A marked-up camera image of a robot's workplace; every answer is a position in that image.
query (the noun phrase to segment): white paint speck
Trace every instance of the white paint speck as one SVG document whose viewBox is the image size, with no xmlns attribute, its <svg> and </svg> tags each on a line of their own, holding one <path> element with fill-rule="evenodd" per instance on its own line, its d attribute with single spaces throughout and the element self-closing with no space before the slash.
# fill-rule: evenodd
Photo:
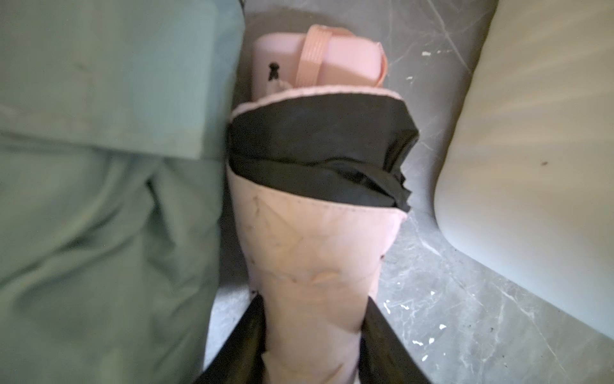
<svg viewBox="0 0 614 384">
<path fill-rule="evenodd" d="M 435 248 L 431 247 L 426 241 L 420 239 L 420 242 L 422 243 L 422 246 L 425 247 L 426 249 L 428 249 L 429 251 L 433 252 L 434 254 L 436 254 L 437 256 L 441 256 L 441 254 L 439 253 L 439 251 L 437 251 Z"/>
</svg>

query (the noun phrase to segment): marble floor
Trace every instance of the marble floor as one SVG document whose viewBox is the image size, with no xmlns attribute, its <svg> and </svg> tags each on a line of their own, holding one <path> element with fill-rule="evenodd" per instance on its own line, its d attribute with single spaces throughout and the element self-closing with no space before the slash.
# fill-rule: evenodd
<svg viewBox="0 0 614 384">
<path fill-rule="evenodd" d="M 249 47 L 314 23 L 381 41 L 387 86 L 406 100 L 420 141 L 403 170 L 413 210 L 384 264 L 379 306 L 435 384 L 613 384 L 614 340 L 454 249 L 432 197 L 454 123 L 496 8 L 493 0 L 247 0 L 235 101 L 249 95 Z M 206 362 L 247 307 L 247 275 L 230 210 Z"/>
</svg>

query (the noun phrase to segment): floor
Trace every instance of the floor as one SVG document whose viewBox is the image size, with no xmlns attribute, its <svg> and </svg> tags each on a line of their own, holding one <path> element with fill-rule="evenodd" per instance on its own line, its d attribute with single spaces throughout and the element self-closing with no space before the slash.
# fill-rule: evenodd
<svg viewBox="0 0 614 384">
<path fill-rule="evenodd" d="M 613 384 L 614 340 L 455 250 L 432 197 L 454 123 L 496 8 L 494 0 L 247 0 L 236 102 L 249 95 L 249 47 L 313 23 L 381 41 L 387 86 L 406 100 L 421 139 L 403 170 L 413 210 L 386 257 L 379 306 L 435 384 Z M 230 210 L 206 362 L 247 307 L 246 271 Z"/>
</svg>

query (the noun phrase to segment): mint green trousers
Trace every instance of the mint green trousers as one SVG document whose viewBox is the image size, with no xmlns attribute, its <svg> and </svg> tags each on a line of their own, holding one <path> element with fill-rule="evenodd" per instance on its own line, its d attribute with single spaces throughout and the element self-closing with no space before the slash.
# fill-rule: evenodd
<svg viewBox="0 0 614 384">
<path fill-rule="evenodd" d="M 189 383 L 237 0 L 2 0 L 0 383 Z"/>
</svg>

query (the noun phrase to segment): pink wrist strap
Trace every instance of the pink wrist strap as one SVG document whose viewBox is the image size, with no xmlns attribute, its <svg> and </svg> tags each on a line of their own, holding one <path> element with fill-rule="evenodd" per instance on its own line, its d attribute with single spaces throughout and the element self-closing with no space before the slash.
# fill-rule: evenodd
<svg viewBox="0 0 614 384">
<path fill-rule="evenodd" d="M 295 87 L 312 87 L 317 84 L 317 77 L 320 67 L 324 60 L 324 55 L 328 47 L 328 42 L 333 36 L 355 36 L 345 28 L 334 28 L 324 25 L 314 24 L 309 28 L 301 51 L 300 61 L 298 62 L 297 77 L 294 81 Z M 388 73 L 388 59 L 381 44 L 378 43 L 382 57 L 381 73 L 375 87 L 380 87 Z"/>
</svg>

